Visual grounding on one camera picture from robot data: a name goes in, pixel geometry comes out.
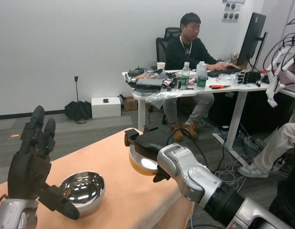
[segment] computer monitor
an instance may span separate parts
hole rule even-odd
[[[237,66],[242,66],[244,63],[249,61],[256,50],[259,41],[264,41],[266,34],[261,38],[261,33],[264,27],[266,16],[259,13],[252,13],[246,35],[244,37],[244,42],[242,45],[241,52],[237,60]]]

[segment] sneaker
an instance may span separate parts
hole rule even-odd
[[[172,125],[171,126],[171,130],[176,130],[176,129],[178,129],[178,128],[180,128],[181,126],[179,126],[179,125]],[[175,134],[174,134],[174,141],[175,142],[181,142],[182,141],[182,139],[183,139],[183,133],[181,132],[181,130],[178,130]]]
[[[256,167],[254,163],[249,166],[242,166],[237,169],[237,171],[245,176],[250,178],[267,178],[269,176],[269,172],[265,172]]]
[[[191,135],[193,136],[194,139],[197,139],[198,138],[198,134],[196,132],[196,128],[197,128],[197,125],[194,124],[194,123],[190,123],[190,124],[182,124],[182,127],[187,129]]]

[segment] robotic arm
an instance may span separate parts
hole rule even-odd
[[[78,219],[77,208],[46,179],[51,169],[49,153],[55,146],[55,121],[50,118],[42,132],[44,109],[36,107],[21,135],[20,150],[14,155],[8,175],[8,199],[0,206],[0,229],[33,229],[39,202],[51,211]]]
[[[273,67],[276,67],[279,63],[279,66],[277,67],[276,72],[274,73]],[[273,60],[273,62],[270,64],[270,66],[266,69],[268,71],[268,78],[269,78],[269,87],[266,91],[267,97],[268,97],[268,103],[272,107],[276,107],[277,103],[274,101],[274,95],[278,93],[279,88],[277,87],[279,84],[279,73],[281,71],[285,72],[286,75],[290,80],[295,82],[295,74],[288,70],[290,66],[292,66],[295,63],[295,45],[291,47],[284,47],[282,48],[277,57]]]
[[[134,129],[125,131],[125,145],[158,163],[154,182],[172,177],[181,194],[197,202],[213,219],[228,229],[290,229],[273,214],[250,198],[243,198],[209,169],[199,163],[193,153],[179,144],[159,143],[161,130],[139,135]]]

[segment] white desk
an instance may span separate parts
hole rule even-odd
[[[295,92],[291,92],[291,91],[286,90],[286,89],[281,89],[280,90],[280,93],[285,94],[285,95],[288,95],[288,96],[290,96],[290,97],[292,97],[292,98],[295,99]]]
[[[210,85],[214,84],[221,84],[221,85],[231,85],[231,87],[227,87],[224,89],[211,89],[209,88]],[[229,80],[220,80],[219,82],[216,81],[216,78],[211,78],[209,77],[207,82],[206,82],[206,87],[204,90],[178,90],[181,93],[180,97],[191,97],[197,94],[206,94],[206,93],[222,93],[222,92],[238,92],[228,136],[226,142],[218,135],[218,134],[213,134],[213,136],[216,138],[216,140],[220,144],[224,144],[225,142],[225,147],[226,149],[236,158],[238,161],[243,165],[246,166],[248,165],[245,160],[243,160],[237,152],[233,150],[233,143],[235,140],[236,132],[239,126],[240,119],[242,117],[242,112],[244,108],[244,104],[246,102],[246,97],[248,92],[255,92],[255,91],[266,91],[268,88],[268,84],[266,83],[261,83],[261,86],[258,87],[257,85],[253,83],[249,84],[234,84]],[[140,131],[143,131],[144,125],[145,125],[145,99],[147,96],[141,96],[135,93],[135,91],[131,88],[132,96],[138,100],[139,104],[139,110],[138,110],[138,128]]]

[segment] water bottle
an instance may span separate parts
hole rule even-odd
[[[197,66],[196,66],[196,82],[198,81],[198,76],[200,74],[200,68],[202,66],[202,64],[204,63],[204,61],[200,61]]]
[[[182,68],[181,71],[181,88],[187,88],[189,85],[189,80],[190,80],[190,62],[184,62],[184,67]]]
[[[197,79],[197,88],[198,89],[204,89],[206,80],[208,78],[208,72],[206,69],[207,64],[203,63],[200,68],[199,68],[199,73],[198,73],[198,79]]]

